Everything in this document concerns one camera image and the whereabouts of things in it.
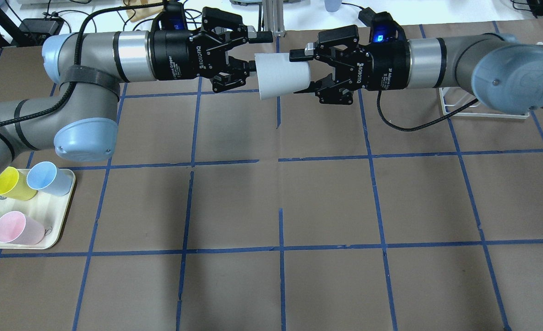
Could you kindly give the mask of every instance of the cup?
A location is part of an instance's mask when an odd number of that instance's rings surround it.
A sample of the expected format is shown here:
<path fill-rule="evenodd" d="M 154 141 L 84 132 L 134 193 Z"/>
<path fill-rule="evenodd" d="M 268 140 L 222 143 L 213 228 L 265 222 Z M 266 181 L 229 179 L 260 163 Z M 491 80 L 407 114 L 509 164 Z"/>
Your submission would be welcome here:
<path fill-rule="evenodd" d="M 30 169 L 27 183 L 34 190 L 61 197 L 71 191 L 73 180 L 52 162 L 43 161 Z"/>
<path fill-rule="evenodd" d="M 27 201 L 36 195 L 26 183 L 26 175 L 14 167 L 7 167 L 0 174 L 0 195 L 12 199 Z"/>
<path fill-rule="evenodd" d="M 324 0 L 324 9 L 327 12 L 336 12 L 341 6 L 342 0 Z"/>
<path fill-rule="evenodd" d="M 0 243 L 36 245 L 45 236 L 45 228 L 19 211 L 0 217 Z"/>
<path fill-rule="evenodd" d="M 297 92 L 310 85 L 309 63 L 290 62 L 287 53 L 255 54 L 255 66 L 261 100 Z"/>

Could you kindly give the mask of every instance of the table surface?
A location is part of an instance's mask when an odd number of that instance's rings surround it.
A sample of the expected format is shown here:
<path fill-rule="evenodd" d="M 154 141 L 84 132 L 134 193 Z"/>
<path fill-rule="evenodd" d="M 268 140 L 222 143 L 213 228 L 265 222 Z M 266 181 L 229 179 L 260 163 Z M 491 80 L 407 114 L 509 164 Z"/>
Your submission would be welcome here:
<path fill-rule="evenodd" d="M 8 0 L 10 6 L 17 12 L 19 17 L 42 18 L 42 12 L 46 12 L 46 2 L 43 4 L 20 5 L 17 0 Z M 374 11 L 388 11 L 401 25 L 412 24 L 435 24 L 435 23 L 466 23 L 485 21 L 511 21 L 518 19 L 532 18 L 527 11 L 513 9 L 510 0 L 348 0 L 359 6 L 370 6 Z M 93 12 L 103 8 L 120 6 L 120 0 L 93 0 L 90 4 L 80 5 L 63 0 L 53 1 L 50 4 L 50 11 L 61 11 L 66 9 L 77 9 L 85 12 Z M 220 8 L 221 10 L 237 13 L 244 19 L 246 25 L 257 27 L 258 6 L 233 5 L 229 0 L 188 0 L 185 8 L 201 10 L 205 6 Z M 17 25 L 20 25 L 17 18 L 7 8 L 2 6 L 8 17 Z M 357 19 L 359 9 L 353 6 L 342 5 L 337 12 L 327 12 L 324 9 L 323 0 L 302 0 L 292 4 L 284 4 L 284 21 L 286 30 L 313 30 L 331 29 L 343 25 L 357 24 L 363 27 L 363 23 Z M 60 14 L 71 24 L 73 31 L 78 31 L 82 21 L 86 17 L 81 13 L 64 12 Z M 120 31 L 123 22 L 117 13 L 106 13 L 95 19 L 99 32 Z M 130 31 L 135 23 L 128 23 L 125 27 Z M 140 26 L 142 29 L 149 29 L 150 23 Z M 93 32 L 93 25 L 86 28 L 86 32 Z M 61 33 L 68 33 L 65 25 Z"/>
<path fill-rule="evenodd" d="M 491 31 L 543 42 L 543 19 L 406 27 Z M 124 85 L 113 158 L 15 160 L 78 184 L 57 245 L 0 250 L 0 330 L 543 330 L 543 110 L 406 133 L 375 92 L 260 101 L 248 81 Z M 0 101 L 54 92 L 40 47 L 0 51 Z M 411 126 L 438 100 L 389 91 L 383 109 Z"/>

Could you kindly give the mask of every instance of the white tray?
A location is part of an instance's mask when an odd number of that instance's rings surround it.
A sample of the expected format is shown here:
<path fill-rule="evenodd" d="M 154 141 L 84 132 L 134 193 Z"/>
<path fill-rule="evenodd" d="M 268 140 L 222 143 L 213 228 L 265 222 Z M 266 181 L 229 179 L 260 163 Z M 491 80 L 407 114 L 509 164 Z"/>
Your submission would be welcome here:
<path fill-rule="evenodd" d="M 71 201 L 71 195 L 75 186 L 75 174 L 69 169 L 60 169 L 67 176 L 73 178 L 71 190 L 63 197 L 38 191 L 36 195 L 28 201 L 19 201 L 0 196 L 0 216 L 9 211 L 21 211 L 34 220 L 42 223 L 45 227 L 45 236 L 42 241 L 36 245 L 17 245 L 0 243 L 0 249 L 48 249 L 57 243 L 61 228 L 65 222 L 67 208 Z M 30 169 L 18 169 L 23 174 L 28 174 Z"/>

